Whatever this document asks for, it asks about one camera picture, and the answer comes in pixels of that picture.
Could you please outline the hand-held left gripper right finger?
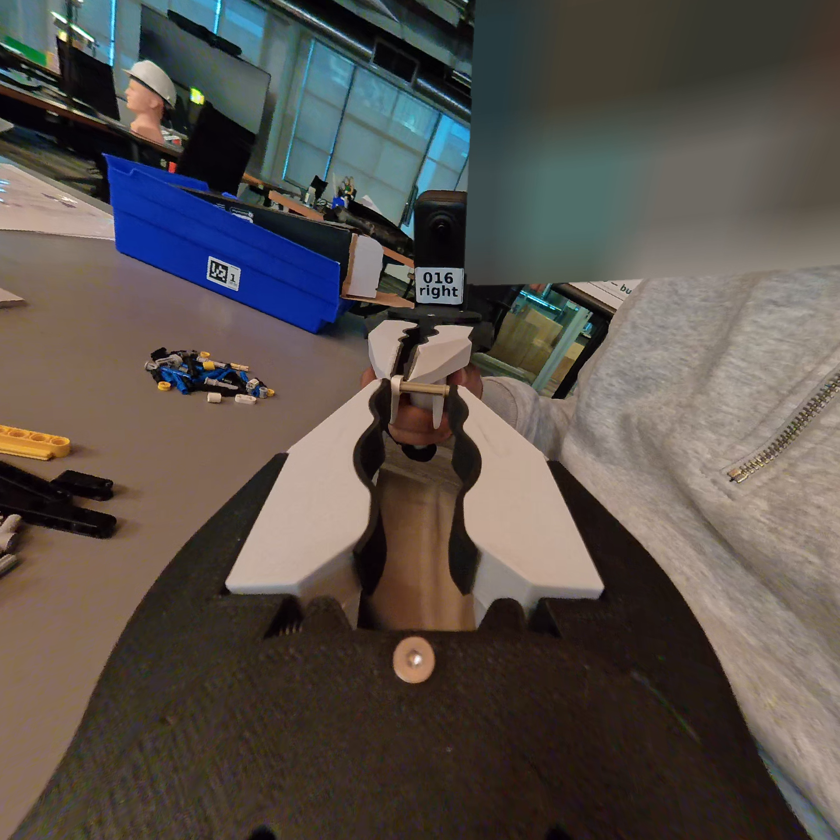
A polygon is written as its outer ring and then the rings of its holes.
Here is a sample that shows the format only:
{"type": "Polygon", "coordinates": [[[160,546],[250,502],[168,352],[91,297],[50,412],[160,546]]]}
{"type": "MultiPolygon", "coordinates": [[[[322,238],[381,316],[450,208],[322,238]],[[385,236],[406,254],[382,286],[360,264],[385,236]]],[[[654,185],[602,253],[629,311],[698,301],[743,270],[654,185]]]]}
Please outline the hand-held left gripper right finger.
{"type": "Polygon", "coordinates": [[[449,426],[462,483],[449,571],[476,625],[499,599],[526,616],[543,598],[597,600],[602,578],[543,454],[462,387],[449,391],[449,426]]]}

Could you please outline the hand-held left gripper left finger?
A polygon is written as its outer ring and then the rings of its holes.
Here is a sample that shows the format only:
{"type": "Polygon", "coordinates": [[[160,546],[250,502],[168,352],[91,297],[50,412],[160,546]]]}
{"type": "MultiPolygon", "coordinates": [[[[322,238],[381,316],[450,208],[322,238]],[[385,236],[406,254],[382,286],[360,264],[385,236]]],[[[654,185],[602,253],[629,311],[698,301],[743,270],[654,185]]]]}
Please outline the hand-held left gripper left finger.
{"type": "Polygon", "coordinates": [[[225,581],[235,595],[335,599],[358,622],[362,591],[382,574],[375,482],[384,461],[372,382],[295,443],[225,581]]]}

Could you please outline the pile of small lego pins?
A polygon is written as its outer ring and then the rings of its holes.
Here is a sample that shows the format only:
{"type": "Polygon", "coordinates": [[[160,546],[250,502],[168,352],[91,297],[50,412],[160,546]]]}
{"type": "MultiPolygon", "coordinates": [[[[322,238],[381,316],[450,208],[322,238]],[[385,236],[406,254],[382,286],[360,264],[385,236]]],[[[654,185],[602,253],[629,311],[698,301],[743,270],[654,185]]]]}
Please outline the pile of small lego pins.
{"type": "Polygon", "coordinates": [[[161,347],[150,353],[143,368],[158,391],[203,393],[209,404],[230,400],[251,406],[276,395],[246,364],[217,360],[207,351],[161,347]]]}

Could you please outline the pile of large lego beams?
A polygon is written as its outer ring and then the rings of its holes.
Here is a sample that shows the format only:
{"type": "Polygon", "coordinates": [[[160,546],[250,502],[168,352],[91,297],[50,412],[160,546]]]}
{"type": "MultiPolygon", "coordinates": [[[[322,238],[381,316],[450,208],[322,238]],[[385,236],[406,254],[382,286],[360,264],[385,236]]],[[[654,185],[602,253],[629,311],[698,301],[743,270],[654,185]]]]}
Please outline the pile of large lego beams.
{"type": "MultiPolygon", "coordinates": [[[[70,450],[68,437],[1,426],[2,455],[47,462],[67,457],[70,450]]],[[[76,501],[109,501],[112,496],[110,479],[73,469],[45,479],[2,461],[1,574],[6,575],[19,565],[15,545],[26,524],[94,539],[110,538],[117,528],[116,518],[79,506],[76,501]]]]}

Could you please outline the person's right hand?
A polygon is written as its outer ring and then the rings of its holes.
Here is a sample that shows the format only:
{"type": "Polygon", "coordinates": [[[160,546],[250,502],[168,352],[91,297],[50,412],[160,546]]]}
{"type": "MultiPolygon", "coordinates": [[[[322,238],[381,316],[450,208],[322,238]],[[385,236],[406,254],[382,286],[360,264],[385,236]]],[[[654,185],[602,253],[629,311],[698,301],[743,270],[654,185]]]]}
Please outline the person's right hand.
{"type": "MultiPolygon", "coordinates": [[[[447,384],[456,387],[462,392],[469,391],[480,399],[483,393],[483,384],[480,371],[475,364],[469,363],[463,369],[451,374],[447,384]]],[[[399,445],[409,447],[427,447],[430,445],[440,446],[447,441],[454,441],[458,447],[468,437],[463,429],[454,431],[450,426],[449,416],[444,413],[440,425],[434,427],[434,419],[431,411],[411,404],[409,395],[401,395],[397,408],[396,420],[388,426],[388,433],[399,445]]]]}

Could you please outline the stack of cardboard boxes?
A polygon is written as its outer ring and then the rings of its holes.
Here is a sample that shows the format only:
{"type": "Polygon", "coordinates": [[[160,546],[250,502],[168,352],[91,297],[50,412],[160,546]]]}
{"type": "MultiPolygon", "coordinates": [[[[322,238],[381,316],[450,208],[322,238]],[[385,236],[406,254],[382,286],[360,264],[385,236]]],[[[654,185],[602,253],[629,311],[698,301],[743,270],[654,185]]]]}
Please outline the stack of cardboard boxes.
{"type": "Polygon", "coordinates": [[[532,307],[511,311],[485,358],[486,373],[506,375],[552,396],[592,336],[592,314],[566,306],[545,313],[532,307]]]}

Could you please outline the printed cardboard box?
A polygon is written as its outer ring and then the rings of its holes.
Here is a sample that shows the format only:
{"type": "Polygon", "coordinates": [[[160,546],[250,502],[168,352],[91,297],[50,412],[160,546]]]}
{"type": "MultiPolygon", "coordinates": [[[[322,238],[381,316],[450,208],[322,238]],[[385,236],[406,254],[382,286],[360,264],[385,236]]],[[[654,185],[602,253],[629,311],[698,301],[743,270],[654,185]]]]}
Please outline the printed cardboard box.
{"type": "Polygon", "coordinates": [[[276,209],[253,206],[231,196],[187,187],[187,193],[243,218],[291,243],[339,264],[343,299],[386,307],[394,298],[381,292],[383,246],[350,226],[312,220],[276,209]]]}

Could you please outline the cluttered wooden desk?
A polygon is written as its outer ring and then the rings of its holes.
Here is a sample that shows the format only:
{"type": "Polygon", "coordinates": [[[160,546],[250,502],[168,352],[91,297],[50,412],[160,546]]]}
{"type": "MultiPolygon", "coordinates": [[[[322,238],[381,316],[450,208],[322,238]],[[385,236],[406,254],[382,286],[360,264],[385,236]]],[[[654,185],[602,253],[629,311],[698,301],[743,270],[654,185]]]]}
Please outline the cluttered wooden desk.
{"type": "MultiPolygon", "coordinates": [[[[240,182],[260,196],[264,207],[280,207],[282,212],[296,214],[311,221],[321,222],[323,220],[323,213],[316,208],[298,201],[293,196],[286,195],[279,189],[275,188],[272,184],[263,182],[255,176],[244,173],[240,182]]],[[[385,241],[380,238],[377,240],[381,243],[381,245],[383,245],[384,255],[387,258],[394,260],[398,264],[407,266],[408,268],[414,268],[415,264],[410,256],[388,247],[385,241]]]]}

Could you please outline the framed white poster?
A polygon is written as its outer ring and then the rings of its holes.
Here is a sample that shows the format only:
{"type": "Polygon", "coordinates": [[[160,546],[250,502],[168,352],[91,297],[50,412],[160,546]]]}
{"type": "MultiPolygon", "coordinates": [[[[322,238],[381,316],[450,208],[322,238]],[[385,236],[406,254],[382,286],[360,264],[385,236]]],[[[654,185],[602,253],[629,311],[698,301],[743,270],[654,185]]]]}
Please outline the framed white poster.
{"type": "Polygon", "coordinates": [[[597,301],[599,307],[615,312],[642,282],[641,279],[585,281],[570,283],[569,286],[586,300],[597,301]]]}

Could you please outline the blue plastic bin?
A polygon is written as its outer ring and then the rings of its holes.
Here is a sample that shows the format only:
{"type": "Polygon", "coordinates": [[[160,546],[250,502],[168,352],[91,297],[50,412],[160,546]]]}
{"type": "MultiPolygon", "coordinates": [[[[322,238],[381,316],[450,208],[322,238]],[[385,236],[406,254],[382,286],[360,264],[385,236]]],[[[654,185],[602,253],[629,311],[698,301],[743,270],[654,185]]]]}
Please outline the blue plastic bin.
{"type": "Polygon", "coordinates": [[[310,333],[351,309],[339,261],[231,213],[202,182],[104,159],[120,253],[310,333]]]}

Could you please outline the mannequin head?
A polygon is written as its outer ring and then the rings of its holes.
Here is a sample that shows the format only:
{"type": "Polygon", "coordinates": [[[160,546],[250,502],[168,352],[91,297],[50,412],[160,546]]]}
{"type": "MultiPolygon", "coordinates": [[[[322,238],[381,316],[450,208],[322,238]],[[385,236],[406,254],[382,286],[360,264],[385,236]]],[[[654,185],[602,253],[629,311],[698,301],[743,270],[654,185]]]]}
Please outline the mannequin head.
{"type": "Polygon", "coordinates": [[[140,137],[163,145],[161,122],[165,112],[165,101],[151,88],[134,77],[129,78],[125,90],[127,108],[133,115],[130,130],[140,137]]]}

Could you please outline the white hard hat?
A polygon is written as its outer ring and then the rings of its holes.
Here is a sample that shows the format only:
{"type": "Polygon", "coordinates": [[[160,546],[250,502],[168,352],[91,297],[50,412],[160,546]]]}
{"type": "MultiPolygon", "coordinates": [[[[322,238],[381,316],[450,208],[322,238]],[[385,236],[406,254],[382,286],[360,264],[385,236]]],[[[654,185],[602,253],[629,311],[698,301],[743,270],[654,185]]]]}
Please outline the white hard hat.
{"type": "Polygon", "coordinates": [[[176,105],[176,91],[172,79],[153,61],[141,59],[130,69],[124,70],[127,76],[159,96],[164,105],[173,110],[176,105]]]}

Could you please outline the printed paper sheet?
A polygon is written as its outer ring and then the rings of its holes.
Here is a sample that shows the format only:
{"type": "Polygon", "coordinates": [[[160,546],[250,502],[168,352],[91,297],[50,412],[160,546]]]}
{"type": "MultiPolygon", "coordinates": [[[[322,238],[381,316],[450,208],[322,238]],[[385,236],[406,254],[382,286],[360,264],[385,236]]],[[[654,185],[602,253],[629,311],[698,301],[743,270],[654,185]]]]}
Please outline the printed paper sheet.
{"type": "Polygon", "coordinates": [[[8,163],[1,164],[1,229],[115,239],[110,213],[8,163]]]}

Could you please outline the black computer monitor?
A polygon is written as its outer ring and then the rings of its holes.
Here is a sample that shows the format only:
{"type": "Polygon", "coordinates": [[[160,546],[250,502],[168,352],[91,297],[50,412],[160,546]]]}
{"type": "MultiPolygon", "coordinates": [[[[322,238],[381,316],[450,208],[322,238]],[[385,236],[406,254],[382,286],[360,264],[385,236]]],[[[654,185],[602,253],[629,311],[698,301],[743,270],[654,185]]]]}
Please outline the black computer monitor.
{"type": "Polygon", "coordinates": [[[94,117],[120,122],[118,98],[112,69],[78,47],[56,36],[60,84],[70,94],[72,106],[94,117]]]}

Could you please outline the large dark wall screen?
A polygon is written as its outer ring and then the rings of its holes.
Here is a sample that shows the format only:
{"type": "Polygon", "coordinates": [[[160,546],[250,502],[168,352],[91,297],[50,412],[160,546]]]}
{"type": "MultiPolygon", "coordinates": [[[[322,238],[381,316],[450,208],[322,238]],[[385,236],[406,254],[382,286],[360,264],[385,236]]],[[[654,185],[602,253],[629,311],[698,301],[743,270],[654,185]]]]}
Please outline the large dark wall screen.
{"type": "Polygon", "coordinates": [[[270,74],[188,33],[167,16],[141,7],[140,58],[151,60],[171,78],[177,100],[190,106],[192,89],[249,132],[263,121],[270,74]]]}

